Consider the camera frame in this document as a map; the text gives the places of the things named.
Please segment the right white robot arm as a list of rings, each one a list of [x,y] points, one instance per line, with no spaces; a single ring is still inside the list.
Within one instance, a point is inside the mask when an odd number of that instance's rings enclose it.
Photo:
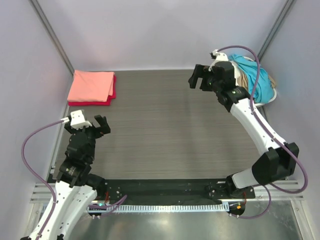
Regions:
[[[218,102],[242,124],[260,155],[252,167],[226,178],[225,192],[231,198],[237,198],[251,186],[265,186],[291,176],[296,168],[294,157],[299,154],[294,142],[287,143],[276,133],[268,135],[273,129],[265,120],[257,120],[261,114],[250,105],[248,91],[236,85],[234,74],[231,62],[219,61],[213,67],[196,64],[188,80],[189,87],[194,89],[198,79],[202,79],[199,88],[216,94]]]

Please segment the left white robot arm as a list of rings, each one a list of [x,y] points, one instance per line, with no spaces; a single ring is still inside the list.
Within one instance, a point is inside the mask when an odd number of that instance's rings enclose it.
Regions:
[[[67,117],[47,124],[30,133],[21,146],[21,158],[26,168],[50,191],[51,199],[28,240],[66,240],[82,213],[93,200],[101,200],[106,194],[105,179],[91,174],[95,159],[96,140],[109,134],[111,128],[105,116],[96,115],[99,124],[94,126],[82,110],[73,111]],[[65,160],[59,167],[57,180],[51,186],[28,164],[25,147],[36,133],[54,125],[64,125],[70,133]]]

